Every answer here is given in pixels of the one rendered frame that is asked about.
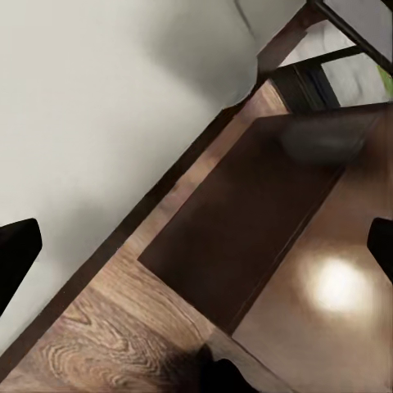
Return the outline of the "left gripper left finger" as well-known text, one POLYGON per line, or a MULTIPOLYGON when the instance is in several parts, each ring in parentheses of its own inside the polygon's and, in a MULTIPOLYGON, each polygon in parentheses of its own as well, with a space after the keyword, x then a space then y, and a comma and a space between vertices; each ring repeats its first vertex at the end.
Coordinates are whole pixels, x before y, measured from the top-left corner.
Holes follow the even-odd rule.
POLYGON ((36 218, 0 227, 0 316, 42 248, 36 218))

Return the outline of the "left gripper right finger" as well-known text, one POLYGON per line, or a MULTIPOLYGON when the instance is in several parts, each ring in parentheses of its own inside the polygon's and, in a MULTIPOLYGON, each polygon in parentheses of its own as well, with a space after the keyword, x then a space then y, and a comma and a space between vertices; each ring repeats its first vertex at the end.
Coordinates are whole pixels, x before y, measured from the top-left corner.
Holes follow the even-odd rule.
POLYGON ((367 247, 393 284, 393 221, 374 218, 367 247))

